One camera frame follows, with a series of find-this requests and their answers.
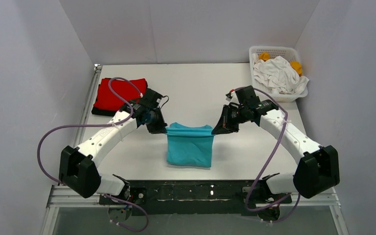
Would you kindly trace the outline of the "turquoise polo shirt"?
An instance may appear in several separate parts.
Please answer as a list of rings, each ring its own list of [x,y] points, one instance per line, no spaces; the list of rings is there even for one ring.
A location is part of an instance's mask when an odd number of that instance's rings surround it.
[[[212,166],[212,127],[188,127],[177,122],[166,128],[168,164],[210,168]]]

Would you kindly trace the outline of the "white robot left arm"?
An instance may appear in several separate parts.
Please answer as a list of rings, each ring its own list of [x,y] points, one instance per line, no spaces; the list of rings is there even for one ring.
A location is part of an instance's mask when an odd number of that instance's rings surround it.
[[[131,132],[145,125],[150,134],[165,134],[160,102],[164,96],[148,88],[140,98],[125,102],[109,123],[76,147],[61,152],[59,180],[84,198],[95,193],[130,198],[130,183],[117,175],[99,173],[107,154]]]

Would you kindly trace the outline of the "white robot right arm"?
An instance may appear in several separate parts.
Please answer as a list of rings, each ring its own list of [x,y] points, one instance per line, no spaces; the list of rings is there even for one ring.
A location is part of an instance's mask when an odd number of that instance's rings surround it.
[[[228,92],[227,99],[231,99],[235,93],[238,102],[223,106],[221,117],[211,133],[237,133],[240,124],[253,122],[277,140],[276,148],[282,145],[288,151],[297,168],[293,173],[258,176],[251,191],[262,200],[282,193],[298,193],[309,199],[338,185],[340,173],[337,150],[331,145],[322,146],[311,140],[288,122],[286,110],[273,98],[261,101],[256,91],[256,88],[247,86]]]

